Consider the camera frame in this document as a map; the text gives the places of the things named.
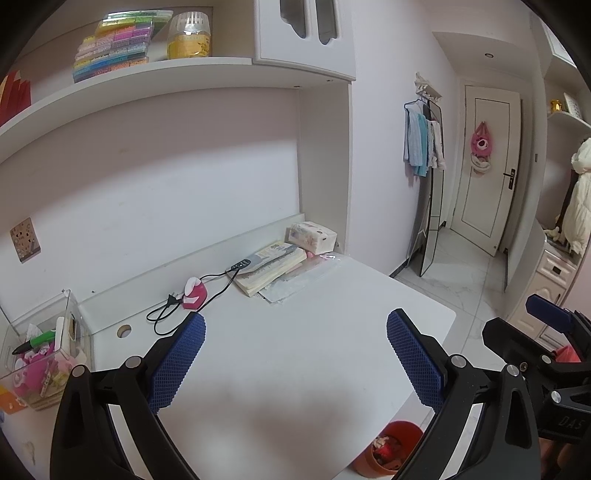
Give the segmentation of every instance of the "green marker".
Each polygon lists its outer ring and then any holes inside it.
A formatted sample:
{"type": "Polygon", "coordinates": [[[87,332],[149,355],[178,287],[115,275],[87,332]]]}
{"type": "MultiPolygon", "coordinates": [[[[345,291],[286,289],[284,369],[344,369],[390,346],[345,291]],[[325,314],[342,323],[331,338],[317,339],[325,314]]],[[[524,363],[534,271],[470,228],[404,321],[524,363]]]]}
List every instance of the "green marker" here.
{"type": "Polygon", "coordinates": [[[50,330],[49,332],[42,333],[38,337],[30,339],[28,342],[23,343],[22,345],[17,346],[13,351],[13,355],[20,355],[21,353],[26,353],[29,350],[33,350],[34,348],[43,345],[46,342],[51,342],[56,337],[56,331],[50,330]]]}

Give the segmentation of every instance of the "white puffy jacket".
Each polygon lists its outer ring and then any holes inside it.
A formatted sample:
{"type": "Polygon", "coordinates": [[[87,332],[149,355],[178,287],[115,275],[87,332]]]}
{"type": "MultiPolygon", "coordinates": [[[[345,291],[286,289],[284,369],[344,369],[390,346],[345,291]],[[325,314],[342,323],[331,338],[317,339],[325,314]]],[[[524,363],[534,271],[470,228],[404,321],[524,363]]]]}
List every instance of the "white puffy jacket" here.
{"type": "Polygon", "coordinates": [[[591,234],[591,138],[581,145],[571,163],[580,177],[564,214],[562,231],[571,249],[583,255],[591,234]]]}

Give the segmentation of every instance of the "pink plush bag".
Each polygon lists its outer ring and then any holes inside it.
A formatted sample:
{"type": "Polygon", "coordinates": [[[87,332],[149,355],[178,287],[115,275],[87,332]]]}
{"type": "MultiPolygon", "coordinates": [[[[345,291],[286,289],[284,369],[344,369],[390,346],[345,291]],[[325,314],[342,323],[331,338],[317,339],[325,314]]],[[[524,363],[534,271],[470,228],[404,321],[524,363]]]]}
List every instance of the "pink plush bag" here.
{"type": "Polygon", "coordinates": [[[492,140],[486,122],[481,122],[478,125],[478,128],[472,135],[470,145],[472,147],[472,154],[475,157],[490,157],[492,153],[492,140]]]}

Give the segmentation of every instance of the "metal screw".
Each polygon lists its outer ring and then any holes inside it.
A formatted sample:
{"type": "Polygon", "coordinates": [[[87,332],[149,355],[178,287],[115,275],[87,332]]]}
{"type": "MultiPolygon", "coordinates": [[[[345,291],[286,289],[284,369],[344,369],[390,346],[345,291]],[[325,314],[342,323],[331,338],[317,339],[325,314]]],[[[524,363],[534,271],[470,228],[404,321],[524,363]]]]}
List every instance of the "metal screw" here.
{"type": "Polygon", "coordinates": [[[72,369],[72,376],[74,377],[81,377],[84,374],[84,371],[86,369],[84,368],[84,365],[76,365],[73,369],[72,369]]]}
{"type": "Polygon", "coordinates": [[[452,365],[455,365],[458,368],[464,368],[466,366],[466,359],[461,355],[454,355],[452,357],[452,365]]]}
{"type": "Polygon", "coordinates": [[[515,365],[507,365],[507,371],[510,375],[513,375],[514,377],[519,376],[519,369],[515,365]]]}
{"type": "Polygon", "coordinates": [[[136,368],[139,367],[139,365],[142,362],[142,358],[140,356],[130,356],[126,361],[125,361],[125,366],[127,368],[136,368]]]}

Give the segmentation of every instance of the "blue gripper pad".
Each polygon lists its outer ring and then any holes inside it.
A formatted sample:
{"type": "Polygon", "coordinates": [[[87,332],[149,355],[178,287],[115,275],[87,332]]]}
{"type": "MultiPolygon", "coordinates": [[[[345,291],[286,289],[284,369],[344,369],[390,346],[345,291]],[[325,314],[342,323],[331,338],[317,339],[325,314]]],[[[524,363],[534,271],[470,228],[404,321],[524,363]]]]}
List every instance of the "blue gripper pad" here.
{"type": "Polygon", "coordinates": [[[386,332],[404,371],[423,405],[439,413],[443,406],[443,376],[420,340],[396,312],[388,316],[386,332]]]}
{"type": "Polygon", "coordinates": [[[527,313],[551,326],[560,333],[571,331],[570,312],[561,309],[549,300],[539,295],[531,295],[525,302],[527,313]]]}
{"type": "Polygon", "coordinates": [[[168,407],[205,341],[205,320],[195,313],[152,375],[148,405],[154,415],[168,407]]]}

